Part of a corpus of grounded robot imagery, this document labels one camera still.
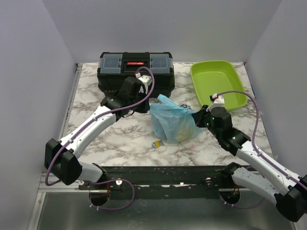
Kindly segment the blue plastic bag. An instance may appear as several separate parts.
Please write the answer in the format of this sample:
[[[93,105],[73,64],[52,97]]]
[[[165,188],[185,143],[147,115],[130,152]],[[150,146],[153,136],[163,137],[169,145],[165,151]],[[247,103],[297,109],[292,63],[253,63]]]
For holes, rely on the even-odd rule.
[[[196,111],[186,104],[175,104],[166,96],[157,97],[159,103],[150,105],[152,127],[155,135],[167,143],[176,144],[197,137],[201,129],[192,117]]]

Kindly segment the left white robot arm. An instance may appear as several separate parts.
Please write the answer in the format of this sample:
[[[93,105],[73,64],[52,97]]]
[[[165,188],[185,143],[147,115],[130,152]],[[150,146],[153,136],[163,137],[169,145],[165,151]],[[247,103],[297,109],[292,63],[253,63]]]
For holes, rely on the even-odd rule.
[[[46,175],[55,175],[60,182],[70,185],[77,180],[88,181],[95,189],[106,185],[103,169],[78,159],[89,144],[109,126],[133,110],[145,113],[149,109],[148,98],[154,89],[153,77],[143,75],[128,77],[114,95],[106,96],[95,112],[78,128],[56,141],[46,144]]]

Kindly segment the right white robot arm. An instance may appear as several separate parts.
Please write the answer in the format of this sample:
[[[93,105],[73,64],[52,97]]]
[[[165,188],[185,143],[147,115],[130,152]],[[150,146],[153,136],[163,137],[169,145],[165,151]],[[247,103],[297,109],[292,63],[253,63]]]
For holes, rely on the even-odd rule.
[[[231,115],[223,107],[208,111],[207,106],[192,114],[197,127],[207,128],[219,145],[242,159],[259,175],[232,163],[221,175],[223,186],[248,188],[272,202],[286,219],[298,222],[307,212],[307,178],[285,168],[268,156],[242,131],[233,127]]]

